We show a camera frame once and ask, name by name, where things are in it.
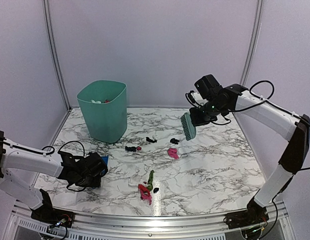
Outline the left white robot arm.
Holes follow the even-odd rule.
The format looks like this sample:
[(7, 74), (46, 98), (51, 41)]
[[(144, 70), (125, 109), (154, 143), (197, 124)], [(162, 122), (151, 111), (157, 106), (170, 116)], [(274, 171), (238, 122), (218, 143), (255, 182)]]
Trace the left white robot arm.
[(0, 190), (26, 204), (48, 223), (58, 218), (49, 194), (14, 175), (12, 169), (46, 174), (81, 188), (94, 187), (108, 172), (107, 164), (96, 152), (79, 156), (62, 149), (32, 148), (6, 138), (0, 130)]

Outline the blue plastic dustpan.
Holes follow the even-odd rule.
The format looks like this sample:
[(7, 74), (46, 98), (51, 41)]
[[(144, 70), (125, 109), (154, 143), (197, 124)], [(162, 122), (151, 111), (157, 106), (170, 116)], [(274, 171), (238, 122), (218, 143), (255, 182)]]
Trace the blue plastic dustpan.
[(100, 173), (100, 176), (103, 177), (108, 172), (108, 160), (109, 160), (109, 157), (108, 156), (101, 156), (101, 159), (102, 159), (102, 161), (103, 161), (103, 163), (105, 165), (104, 169)]

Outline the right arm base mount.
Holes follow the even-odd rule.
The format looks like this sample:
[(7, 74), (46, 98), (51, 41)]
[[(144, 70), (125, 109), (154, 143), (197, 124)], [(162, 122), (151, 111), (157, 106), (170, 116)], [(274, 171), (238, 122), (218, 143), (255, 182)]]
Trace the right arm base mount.
[(244, 210), (227, 213), (223, 219), (229, 229), (242, 228), (269, 220), (266, 207), (261, 207), (252, 198)]

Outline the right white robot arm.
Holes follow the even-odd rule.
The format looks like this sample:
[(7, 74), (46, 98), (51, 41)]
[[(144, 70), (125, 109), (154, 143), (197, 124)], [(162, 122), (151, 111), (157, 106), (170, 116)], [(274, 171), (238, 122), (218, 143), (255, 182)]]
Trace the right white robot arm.
[(237, 83), (223, 87), (211, 74), (203, 76), (194, 86), (196, 91), (185, 94), (192, 108), (181, 117), (188, 141), (195, 138), (196, 127), (215, 123), (218, 115), (225, 117), (229, 113), (238, 113), (262, 123), (288, 142), (277, 167), (242, 214), (247, 224), (253, 224), (265, 212), (268, 203), (285, 190), (298, 172), (304, 170), (302, 166), (309, 150), (310, 119), (307, 115), (289, 112), (270, 102), (268, 97), (258, 96)]

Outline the teal hand brush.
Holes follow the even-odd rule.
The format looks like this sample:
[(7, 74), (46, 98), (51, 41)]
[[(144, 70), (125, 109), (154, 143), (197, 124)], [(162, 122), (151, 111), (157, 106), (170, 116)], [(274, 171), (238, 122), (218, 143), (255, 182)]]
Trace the teal hand brush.
[(191, 122), (190, 113), (185, 112), (181, 118), (181, 124), (183, 127), (184, 135), (187, 141), (190, 141), (196, 137), (196, 128)]

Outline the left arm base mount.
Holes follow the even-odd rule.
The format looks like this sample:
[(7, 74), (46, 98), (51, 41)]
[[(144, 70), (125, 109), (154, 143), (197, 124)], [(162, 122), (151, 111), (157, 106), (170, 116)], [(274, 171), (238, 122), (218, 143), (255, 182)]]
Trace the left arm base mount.
[(62, 225), (70, 228), (75, 218), (74, 212), (54, 208), (49, 194), (43, 189), (39, 189), (39, 191), (42, 195), (41, 205), (36, 209), (30, 209), (32, 211), (31, 218), (54, 225), (61, 220), (65, 220)]

